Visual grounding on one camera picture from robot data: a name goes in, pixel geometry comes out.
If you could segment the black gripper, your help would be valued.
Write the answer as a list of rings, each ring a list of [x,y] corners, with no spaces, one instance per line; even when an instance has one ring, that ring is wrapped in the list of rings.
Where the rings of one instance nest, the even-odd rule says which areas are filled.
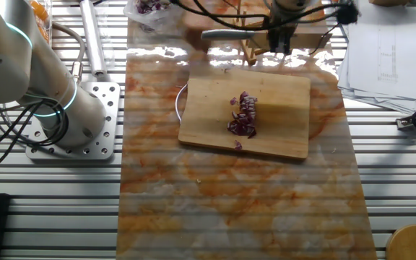
[[[277,53],[280,51],[284,55],[289,55],[290,39],[294,35],[297,27],[296,22],[288,22],[282,25],[286,20],[298,14],[298,10],[293,9],[271,9],[269,12],[270,25],[274,28],[268,30],[267,36],[269,40],[269,51]]]

